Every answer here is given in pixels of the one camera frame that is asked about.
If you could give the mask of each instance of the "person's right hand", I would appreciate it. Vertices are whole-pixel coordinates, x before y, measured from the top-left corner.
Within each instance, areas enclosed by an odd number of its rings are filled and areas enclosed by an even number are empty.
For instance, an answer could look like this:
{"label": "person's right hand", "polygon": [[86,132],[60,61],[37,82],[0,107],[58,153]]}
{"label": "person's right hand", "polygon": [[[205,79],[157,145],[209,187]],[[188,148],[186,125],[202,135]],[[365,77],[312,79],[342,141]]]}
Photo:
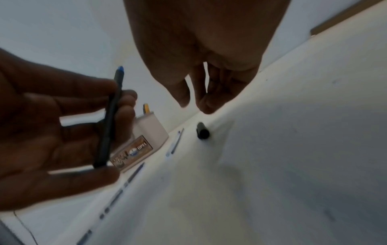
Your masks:
{"label": "person's right hand", "polygon": [[[22,60],[0,49],[0,211],[111,184],[115,167],[50,174],[91,165],[101,123],[63,127],[59,117],[105,108],[117,84]],[[118,147],[131,135],[137,94],[123,91],[115,115]]]}
{"label": "person's right hand", "polygon": [[[149,71],[185,107],[213,113],[255,77],[290,0],[124,0]],[[208,63],[210,77],[205,87]]]}

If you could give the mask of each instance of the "yellow object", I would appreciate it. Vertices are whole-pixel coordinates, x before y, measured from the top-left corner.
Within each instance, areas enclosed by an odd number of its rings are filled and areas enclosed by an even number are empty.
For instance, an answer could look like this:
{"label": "yellow object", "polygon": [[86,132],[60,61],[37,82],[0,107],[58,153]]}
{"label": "yellow object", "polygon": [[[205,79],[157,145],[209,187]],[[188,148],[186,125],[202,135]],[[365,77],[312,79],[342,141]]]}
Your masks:
{"label": "yellow object", "polygon": [[148,104],[144,104],[144,105],[142,106],[142,110],[144,111],[144,114],[149,113],[150,110],[149,110]]}

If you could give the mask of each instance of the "cord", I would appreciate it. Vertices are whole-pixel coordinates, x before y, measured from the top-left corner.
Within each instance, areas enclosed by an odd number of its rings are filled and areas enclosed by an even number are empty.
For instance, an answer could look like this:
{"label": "cord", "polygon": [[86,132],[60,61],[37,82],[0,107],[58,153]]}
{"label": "cord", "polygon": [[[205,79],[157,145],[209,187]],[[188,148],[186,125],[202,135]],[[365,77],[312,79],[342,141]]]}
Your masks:
{"label": "cord", "polygon": [[13,214],[15,215],[15,218],[20,222],[20,224],[24,227],[24,229],[26,229],[26,230],[31,234],[31,237],[32,237],[33,241],[35,242],[35,244],[36,244],[36,245],[39,245],[39,244],[37,243],[35,237],[33,236],[32,232],[27,228],[27,226],[23,223],[23,221],[21,221],[21,219],[17,216],[15,210],[13,211]]}

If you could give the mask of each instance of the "black pen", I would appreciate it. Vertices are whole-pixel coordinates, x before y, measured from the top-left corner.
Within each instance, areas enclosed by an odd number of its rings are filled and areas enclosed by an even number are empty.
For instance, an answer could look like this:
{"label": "black pen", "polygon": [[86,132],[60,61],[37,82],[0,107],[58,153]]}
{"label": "black pen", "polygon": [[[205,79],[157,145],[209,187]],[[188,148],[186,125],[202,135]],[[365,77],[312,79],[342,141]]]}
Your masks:
{"label": "black pen", "polygon": [[98,144],[98,152],[96,160],[93,164],[94,168],[106,166],[110,157],[110,145],[114,139],[115,123],[114,115],[118,110],[118,101],[121,98],[122,81],[124,79],[124,68],[118,67],[114,75],[114,81],[117,83],[117,90],[114,94],[109,96],[109,103],[106,107],[106,114],[104,118],[104,130],[100,135],[100,142]]}

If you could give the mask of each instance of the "brown label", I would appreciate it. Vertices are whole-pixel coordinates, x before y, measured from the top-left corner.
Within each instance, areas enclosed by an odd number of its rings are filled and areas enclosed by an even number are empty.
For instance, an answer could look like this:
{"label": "brown label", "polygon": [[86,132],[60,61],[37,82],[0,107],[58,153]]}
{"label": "brown label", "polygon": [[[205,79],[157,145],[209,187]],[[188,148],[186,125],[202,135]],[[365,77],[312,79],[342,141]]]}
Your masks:
{"label": "brown label", "polygon": [[110,161],[119,169],[129,167],[137,160],[151,152],[153,148],[149,145],[144,136],[140,136],[126,146],[120,153],[111,157]]}

